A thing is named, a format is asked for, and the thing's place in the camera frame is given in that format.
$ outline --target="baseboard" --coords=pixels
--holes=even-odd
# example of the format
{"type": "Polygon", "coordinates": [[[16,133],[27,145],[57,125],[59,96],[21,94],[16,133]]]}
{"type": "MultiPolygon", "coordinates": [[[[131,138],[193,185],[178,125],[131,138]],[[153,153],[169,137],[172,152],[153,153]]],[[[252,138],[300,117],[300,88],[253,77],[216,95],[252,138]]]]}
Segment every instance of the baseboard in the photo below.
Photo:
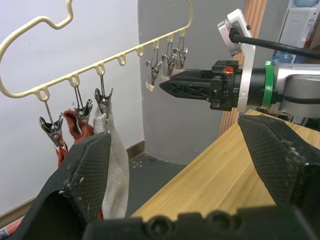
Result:
{"type": "MultiPolygon", "coordinates": [[[[145,141],[143,140],[135,145],[132,145],[126,151],[128,153],[129,160],[133,159],[134,157],[142,154],[145,151],[145,141]]],[[[36,197],[0,215],[0,229],[26,215],[35,200],[36,197]]]]}
{"type": "Polygon", "coordinates": [[[145,140],[138,142],[137,144],[129,147],[127,150],[129,160],[133,159],[134,157],[142,154],[145,151],[145,140]]]}

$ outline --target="gray wall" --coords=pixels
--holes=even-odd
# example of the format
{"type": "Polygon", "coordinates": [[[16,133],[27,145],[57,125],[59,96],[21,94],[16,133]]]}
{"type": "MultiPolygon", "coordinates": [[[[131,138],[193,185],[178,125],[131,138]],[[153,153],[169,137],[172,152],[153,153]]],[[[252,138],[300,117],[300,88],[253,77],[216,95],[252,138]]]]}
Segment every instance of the gray wall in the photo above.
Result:
{"type": "MultiPolygon", "coordinates": [[[[278,41],[290,0],[268,0],[259,31],[259,39],[278,41]]],[[[270,61],[274,50],[256,47],[254,67],[261,68],[270,61]]]]}
{"type": "MultiPolygon", "coordinates": [[[[243,0],[192,1],[194,22],[186,30],[189,49],[185,69],[211,69],[218,60],[232,59],[219,34],[217,24],[227,14],[243,9],[243,0]]],[[[189,8],[185,0],[138,0],[139,41],[144,43],[181,28],[188,23],[189,8]]],[[[160,42],[159,55],[167,51],[167,40],[160,42]]],[[[175,98],[159,88],[146,89],[145,61],[151,58],[152,46],[140,60],[142,114],[145,151],[161,160],[188,164],[212,142],[220,129],[222,112],[210,110],[205,101],[175,98]]]]}

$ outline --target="black cable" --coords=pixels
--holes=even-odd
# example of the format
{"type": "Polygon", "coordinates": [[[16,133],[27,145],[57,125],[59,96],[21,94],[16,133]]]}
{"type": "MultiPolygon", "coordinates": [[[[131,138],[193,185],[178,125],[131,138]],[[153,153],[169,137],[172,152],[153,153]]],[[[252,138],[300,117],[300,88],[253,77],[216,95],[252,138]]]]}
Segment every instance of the black cable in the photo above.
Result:
{"type": "Polygon", "coordinates": [[[320,51],[313,51],[310,49],[290,46],[287,44],[282,44],[274,41],[267,41],[267,40],[261,40],[257,38],[242,36],[240,35],[240,33],[235,27],[231,29],[229,38],[233,43],[250,44],[250,45],[255,45],[255,46],[259,46],[267,49],[273,49],[277,51],[286,52],[289,54],[300,55],[300,56],[305,56],[308,58],[320,60],[320,51]]]}
{"type": "Polygon", "coordinates": [[[320,98],[297,98],[293,96],[284,96],[284,100],[294,104],[320,104],[320,98]]]}

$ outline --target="cream plastic hanger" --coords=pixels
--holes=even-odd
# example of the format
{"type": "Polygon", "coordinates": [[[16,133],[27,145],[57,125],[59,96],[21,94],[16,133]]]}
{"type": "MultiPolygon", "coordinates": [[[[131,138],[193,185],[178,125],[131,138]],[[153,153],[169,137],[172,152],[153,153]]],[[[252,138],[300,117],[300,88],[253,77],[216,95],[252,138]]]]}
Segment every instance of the cream plastic hanger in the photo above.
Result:
{"type": "MultiPolygon", "coordinates": [[[[82,73],[84,73],[84,72],[86,72],[88,70],[91,70],[91,69],[95,69],[97,74],[102,76],[102,75],[105,74],[105,67],[104,67],[105,63],[108,63],[108,62],[110,62],[110,61],[112,61],[114,59],[117,59],[118,63],[121,66],[124,66],[126,64],[126,54],[129,54],[131,52],[136,51],[137,55],[139,57],[142,57],[143,54],[144,54],[144,47],[147,46],[147,45],[153,44],[153,47],[158,49],[159,48],[159,40],[161,40],[161,39],[164,39],[164,38],[168,37],[168,41],[172,42],[173,38],[174,38],[174,34],[176,34],[176,33],[180,33],[180,35],[182,37],[184,37],[186,29],[188,27],[190,27],[190,25],[191,25],[191,23],[193,21],[193,16],[194,16],[193,6],[191,4],[191,0],[186,0],[186,1],[187,1],[188,5],[189,5],[189,23],[185,27],[182,27],[182,28],[179,28],[179,29],[177,29],[175,31],[169,32],[169,33],[167,33],[165,35],[162,35],[160,37],[157,37],[155,39],[152,39],[150,41],[147,41],[147,42],[142,43],[140,45],[137,45],[135,47],[132,47],[132,48],[130,48],[128,50],[120,52],[120,53],[118,53],[116,55],[113,55],[111,57],[108,57],[108,58],[106,58],[104,60],[95,62],[95,63],[93,63],[93,64],[91,64],[89,66],[86,66],[84,68],[81,68],[79,70],[73,71],[73,72],[71,72],[71,73],[69,73],[67,75],[64,75],[62,77],[59,77],[59,78],[57,78],[55,80],[52,80],[52,81],[49,81],[47,83],[41,84],[39,86],[33,87],[33,88],[31,88],[31,89],[29,89],[27,91],[24,91],[24,92],[14,93],[14,92],[11,92],[11,91],[7,90],[5,88],[2,80],[1,80],[1,74],[0,74],[0,91],[4,95],[6,95],[7,97],[15,98],[15,99],[19,99],[19,98],[23,98],[23,97],[26,97],[26,96],[31,95],[31,94],[35,94],[37,96],[37,98],[41,102],[46,102],[50,98],[50,93],[49,93],[48,87],[51,87],[51,86],[56,85],[58,83],[61,83],[64,80],[68,80],[70,85],[72,87],[76,88],[80,84],[79,74],[82,74],[82,73]]],[[[73,10],[72,10],[71,3],[72,3],[72,0],[66,0],[66,8],[67,8],[67,11],[68,11],[68,16],[66,17],[65,20],[61,21],[60,23],[55,24],[47,16],[38,16],[38,17],[34,18],[33,20],[29,21],[28,23],[26,23],[25,25],[21,26],[17,30],[15,30],[8,37],[6,37],[6,39],[0,45],[0,64],[1,64],[1,60],[2,60],[6,50],[10,46],[10,44],[12,44],[12,42],[14,40],[16,40],[19,36],[21,36],[22,34],[27,32],[28,30],[30,30],[34,26],[38,25],[39,23],[45,22],[51,28],[56,29],[56,30],[62,29],[66,25],[68,25],[72,21],[72,19],[74,17],[74,13],[73,13],[73,10]]]]}

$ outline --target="floor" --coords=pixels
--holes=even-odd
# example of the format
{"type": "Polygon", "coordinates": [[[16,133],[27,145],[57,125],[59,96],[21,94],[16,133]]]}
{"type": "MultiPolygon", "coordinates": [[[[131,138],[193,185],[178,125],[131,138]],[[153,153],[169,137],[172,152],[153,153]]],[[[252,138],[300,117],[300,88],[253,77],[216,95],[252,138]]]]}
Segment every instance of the floor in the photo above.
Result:
{"type": "Polygon", "coordinates": [[[184,168],[185,165],[159,160],[146,153],[131,159],[126,217],[137,211],[184,168]]]}

